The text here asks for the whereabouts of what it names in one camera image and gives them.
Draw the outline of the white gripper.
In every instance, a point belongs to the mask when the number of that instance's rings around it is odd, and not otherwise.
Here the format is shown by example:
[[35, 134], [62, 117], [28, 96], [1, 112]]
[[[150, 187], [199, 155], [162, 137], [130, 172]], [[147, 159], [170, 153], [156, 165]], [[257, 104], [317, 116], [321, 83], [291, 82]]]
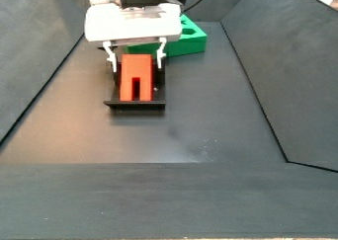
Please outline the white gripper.
[[122, 9], [115, 4], [94, 5], [88, 8], [84, 20], [84, 35], [88, 41], [104, 41], [103, 48], [108, 54], [112, 72], [118, 72], [116, 46], [130, 42], [159, 41], [156, 61], [163, 69], [167, 42], [179, 40], [182, 33], [180, 7], [163, 3], [159, 6]]

